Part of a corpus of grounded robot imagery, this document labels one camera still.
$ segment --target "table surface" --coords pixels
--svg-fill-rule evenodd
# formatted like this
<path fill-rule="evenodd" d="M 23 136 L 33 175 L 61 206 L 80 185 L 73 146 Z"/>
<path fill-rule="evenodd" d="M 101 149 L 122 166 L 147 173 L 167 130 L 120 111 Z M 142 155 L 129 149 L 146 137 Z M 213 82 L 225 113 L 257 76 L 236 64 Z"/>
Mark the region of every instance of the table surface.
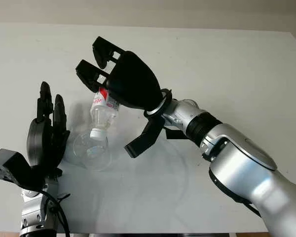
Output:
<path fill-rule="evenodd" d="M 201 29 L 0 24 L 0 148 L 26 156 L 40 83 L 64 97 L 73 156 L 90 122 L 93 94 L 75 75 L 95 63 L 97 36 L 136 52 L 177 99 L 191 98 L 265 149 L 296 183 L 296 40 L 290 33 Z M 136 159 L 123 146 L 146 123 L 120 108 L 110 130 L 112 164 L 92 172 L 65 160 L 59 193 L 73 233 L 207 233 L 265 231 L 261 219 L 218 190 L 209 164 L 187 140 L 156 144 Z M 21 189 L 0 181 L 0 231 L 20 227 Z"/>

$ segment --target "wall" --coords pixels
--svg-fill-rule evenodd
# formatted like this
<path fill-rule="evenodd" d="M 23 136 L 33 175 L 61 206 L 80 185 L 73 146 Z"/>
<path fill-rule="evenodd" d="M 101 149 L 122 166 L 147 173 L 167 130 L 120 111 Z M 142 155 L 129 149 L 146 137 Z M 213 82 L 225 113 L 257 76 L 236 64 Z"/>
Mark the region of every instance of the wall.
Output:
<path fill-rule="evenodd" d="M 0 22 L 291 32 L 296 0 L 0 0 Z"/>

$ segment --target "white bottle cap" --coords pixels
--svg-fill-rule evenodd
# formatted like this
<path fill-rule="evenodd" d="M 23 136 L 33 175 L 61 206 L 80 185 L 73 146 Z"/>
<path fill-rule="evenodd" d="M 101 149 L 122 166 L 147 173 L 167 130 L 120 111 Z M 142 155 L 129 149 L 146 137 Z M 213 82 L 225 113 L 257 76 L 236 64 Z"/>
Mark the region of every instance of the white bottle cap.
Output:
<path fill-rule="evenodd" d="M 107 131 L 99 128 L 93 128 L 90 132 L 90 138 L 104 141 L 107 137 Z"/>

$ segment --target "robotic hand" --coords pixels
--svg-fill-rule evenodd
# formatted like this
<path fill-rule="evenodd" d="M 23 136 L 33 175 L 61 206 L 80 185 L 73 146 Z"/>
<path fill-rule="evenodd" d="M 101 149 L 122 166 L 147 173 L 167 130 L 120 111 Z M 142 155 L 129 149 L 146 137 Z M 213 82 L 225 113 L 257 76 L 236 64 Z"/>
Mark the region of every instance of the robotic hand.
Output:
<path fill-rule="evenodd" d="M 125 146 L 131 157 L 152 146 L 162 128 L 168 139 L 188 138 L 210 162 L 209 176 L 223 193 L 261 216 L 273 236 L 296 237 L 296 185 L 266 152 L 194 101 L 177 101 L 171 91 L 161 90 L 153 72 L 133 52 L 98 37 L 93 53 L 101 69 L 108 61 L 116 65 L 108 74 L 82 60 L 76 68 L 82 82 L 93 92 L 106 88 L 124 106 L 144 110 L 148 119 L 142 134 Z M 106 77 L 104 82 L 97 81 L 99 75 Z M 179 130 L 169 130 L 168 125 Z"/>
<path fill-rule="evenodd" d="M 53 125 L 49 118 L 51 113 Z M 27 139 L 30 165 L 20 153 L 0 149 L 0 179 L 22 188 L 21 237 L 55 237 L 58 219 L 66 237 L 70 236 L 60 200 L 56 200 L 57 178 L 62 175 L 57 166 L 70 133 L 66 130 L 66 120 L 63 98 L 57 95 L 53 108 L 49 85 L 43 82 L 37 100 L 37 117 L 31 122 Z"/>

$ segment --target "plastic bottle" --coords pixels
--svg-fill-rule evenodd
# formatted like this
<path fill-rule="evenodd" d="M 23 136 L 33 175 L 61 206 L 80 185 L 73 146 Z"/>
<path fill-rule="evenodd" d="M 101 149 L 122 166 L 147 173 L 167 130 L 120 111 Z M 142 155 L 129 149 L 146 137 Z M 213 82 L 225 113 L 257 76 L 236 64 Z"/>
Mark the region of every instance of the plastic bottle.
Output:
<path fill-rule="evenodd" d="M 94 96 L 90 109 L 93 124 L 90 138 L 98 141 L 106 139 L 107 129 L 116 118 L 118 108 L 119 103 L 111 98 L 104 88 L 100 88 Z"/>

